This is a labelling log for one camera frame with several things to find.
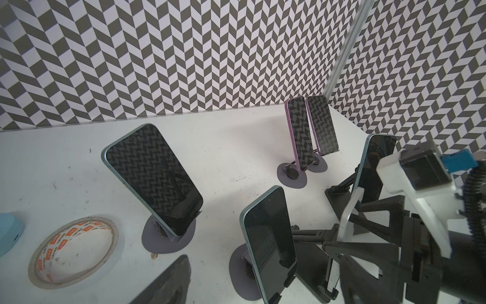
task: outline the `dark object in foreground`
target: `dark object in foreground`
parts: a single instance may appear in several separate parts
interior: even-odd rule
[[[191,281],[191,265],[181,255],[130,304],[184,304]]]

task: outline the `chevron pattern wall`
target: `chevron pattern wall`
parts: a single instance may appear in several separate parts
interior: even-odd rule
[[[24,0],[0,8],[0,130],[322,91],[357,0]]]
[[[486,149],[486,1],[378,0],[331,104],[398,149]]]

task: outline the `roll of tape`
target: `roll of tape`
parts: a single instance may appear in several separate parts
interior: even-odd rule
[[[64,225],[32,255],[29,279],[43,289],[77,292],[103,278],[120,259],[124,238],[104,217],[85,217]]]

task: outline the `phone screen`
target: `phone screen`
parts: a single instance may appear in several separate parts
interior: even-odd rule
[[[376,172],[376,167],[380,159],[393,154],[397,138],[393,135],[374,134],[368,137],[367,142],[368,146],[366,151],[363,152],[362,162],[353,185],[353,189],[357,186],[364,189],[361,203],[380,199],[383,183],[378,172]]]
[[[297,270],[294,241],[282,187],[259,198],[244,217],[247,244],[251,248],[267,303],[277,298],[285,282]]]
[[[307,104],[309,105],[311,125],[319,154],[326,155],[336,152],[339,147],[326,98],[324,96],[309,96]]]
[[[304,171],[314,162],[311,130],[307,121],[304,97],[297,97],[287,102],[287,115],[295,144],[295,158],[299,169]]]
[[[106,160],[175,234],[186,232],[203,198],[154,125],[111,146]]]

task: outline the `white table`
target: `white table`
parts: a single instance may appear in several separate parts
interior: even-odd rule
[[[324,157],[328,170],[307,172],[303,189],[284,187],[291,224],[301,229],[330,229],[338,222],[324,190],[354,172],[366,140],[356,125],[334,109],[331,113],[340,151]],[[155,260],[140,239],[150,212],[100,157],[108,144],[145,123],[157,126],[204,198],[194,239]],[[231,254],[244,243],[239,215],[271,186],[281,185],[277,166],[294,156],[284,107],[277,105],[3,132],[0,157],[0,213],[14,212],[26,224],[17,244],[0,257],[0,303],[127,303],[187,254],[192,268],[187,304],[214,304],[247,303],[228,272]],[[75,294],[32,285],[27,265],[40,242],[64,224],[91,215],[112,219],[125,236],[115,267]],[[381,215],[373,219],[387,221]],[[377,239],[368,233],[356,240]],[[319,302],[296,279],[280,303]],[[342,296],[334,303],[343,303]]]

